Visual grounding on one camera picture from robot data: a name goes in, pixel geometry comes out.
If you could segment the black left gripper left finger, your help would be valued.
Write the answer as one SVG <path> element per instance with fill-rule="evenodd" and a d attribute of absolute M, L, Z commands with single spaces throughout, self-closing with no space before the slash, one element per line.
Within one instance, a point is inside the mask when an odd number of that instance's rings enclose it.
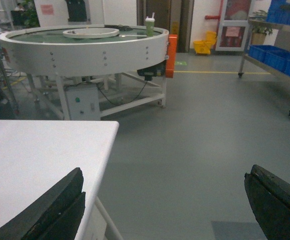
<path fill-rule="evenodd" d="M 83 173 L 73 169 L 0 227 L 0 240 L 73 240 L 85 211 Z"/>

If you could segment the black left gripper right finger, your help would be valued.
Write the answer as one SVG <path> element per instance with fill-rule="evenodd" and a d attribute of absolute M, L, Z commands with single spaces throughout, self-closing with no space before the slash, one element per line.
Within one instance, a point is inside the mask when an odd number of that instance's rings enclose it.
<path fill-rule="evenodd" d="M 259 165 L 245 174 L 245 191 L 266 238 L 290 240 L 290 184 Z"/>

